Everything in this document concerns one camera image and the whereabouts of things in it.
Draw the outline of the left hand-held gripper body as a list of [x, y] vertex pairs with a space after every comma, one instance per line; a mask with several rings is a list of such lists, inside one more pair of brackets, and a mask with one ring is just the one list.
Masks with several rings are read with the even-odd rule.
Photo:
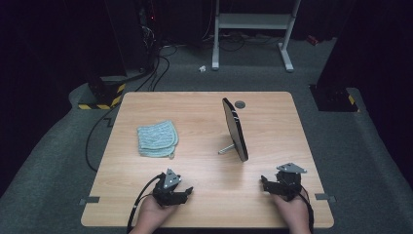
[[152, 191], [153, 197], [160, 206], [174, 206], [186, 203], [188, 196], [179, 196], [178, 192], [174, 191], [180, 181], [180, 176], [172, 169], [167, 169], [165, 173], [160, 174], [160, 180]]

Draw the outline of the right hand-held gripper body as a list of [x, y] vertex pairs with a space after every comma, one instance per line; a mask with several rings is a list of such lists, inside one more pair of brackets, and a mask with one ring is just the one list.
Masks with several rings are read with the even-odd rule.
[[276, 174], [278, 182], [283, 186], [284, 196], [293, 199], [301, 192], [301, 175], [307, 172], [306, 169], [294, 163], [286, 163], [277, 166], [279, 170]]

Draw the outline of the light green fluffy cloth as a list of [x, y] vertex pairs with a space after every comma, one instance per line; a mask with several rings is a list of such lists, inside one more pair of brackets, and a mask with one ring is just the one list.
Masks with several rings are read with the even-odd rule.
[[137, 128], [138, 152], [150, 158], [173, 158], [179, 138], [171, 120]]

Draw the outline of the black oval stand mirror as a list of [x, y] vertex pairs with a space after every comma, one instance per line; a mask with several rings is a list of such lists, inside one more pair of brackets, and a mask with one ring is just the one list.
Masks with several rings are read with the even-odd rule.
[[242, 162], [246, 162], [248, 160], [248, 152], [244, 141], [244, 132], [239, 115], [234, 105], [227, 98], [222, 99], [222, 104], [232, 144], [222, 148], [218, 151], [218, 153], [222, 155], [231, 149], [235, 149], [240, 160]]

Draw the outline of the person's right hand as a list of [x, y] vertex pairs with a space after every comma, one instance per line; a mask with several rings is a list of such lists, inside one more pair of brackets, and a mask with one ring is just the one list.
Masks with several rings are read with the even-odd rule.
[[283, 221], [290, 227], [309, 227], [309, 212], [304, 199], [307, 198], [306, 192], [296, 196], [291, 201], [285, 201], [280, 195], [272, 195], [272, 199], [277, 207]]

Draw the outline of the person's left hand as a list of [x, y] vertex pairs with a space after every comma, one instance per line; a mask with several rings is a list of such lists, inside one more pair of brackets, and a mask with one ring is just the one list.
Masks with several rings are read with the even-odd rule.
[[148, 196], [140, 206], [136, 226], [157, 229], [174, 214], [177, 208], [177, 205], [162, 207], [153, 196]]

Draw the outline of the black yellow striped pillar base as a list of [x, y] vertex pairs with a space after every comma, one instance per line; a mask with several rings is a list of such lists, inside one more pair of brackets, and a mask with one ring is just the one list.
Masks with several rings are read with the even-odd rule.
[[87, 83], [78, 107], [84, 110], [114, 108], [120, 102], [125, 87], [123, 82], [104, 82], [101, 78], [95, 78]]
[[319, 111], [358, 112], [355, 99], [345, 88], [311, 85], [310, 91]]

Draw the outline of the dark equipment tower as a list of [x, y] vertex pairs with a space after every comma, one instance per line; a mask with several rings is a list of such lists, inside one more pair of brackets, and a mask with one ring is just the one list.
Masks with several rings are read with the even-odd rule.
[[151, 31], [144, 40], [145, 27], [140, 24], [134, 0], [104, 0], [122, 66], [127, 77], [141, 75], [153, 69], [155, 42]]

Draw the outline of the white metal stand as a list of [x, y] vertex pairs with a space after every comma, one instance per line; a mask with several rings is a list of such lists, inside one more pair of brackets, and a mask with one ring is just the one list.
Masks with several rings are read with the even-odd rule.
[[282, 41], [278, 44], [282, 61], [287, 72], [293, 72], [294, 67], [287, 51], [290, 36], [296, 21], [301, 0], [294, 0], [290, 14], [235, 14], [221, 13], [220, 0], [215, 0], [213, 48], [211, 69], [219, 69], [219, 30], [220, 29], [263, 29], [284, 30]]

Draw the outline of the grey table edge bracket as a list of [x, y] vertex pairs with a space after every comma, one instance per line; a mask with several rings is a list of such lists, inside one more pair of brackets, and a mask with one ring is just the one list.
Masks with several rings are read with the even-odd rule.
[[316, 193], [315, 197], [318, 201], [327, 201], [328, 203], [336, 203], [337, 201], [335, 196], [328, 195], [327, 193]]
[[81, 198], [80, 201], [79, 201], [79, 205], [80, 206], [85, 206], [89, 203], [98, 203], [99, 199], [100, 199], [100, 197], [96, 197], [96, 196]]

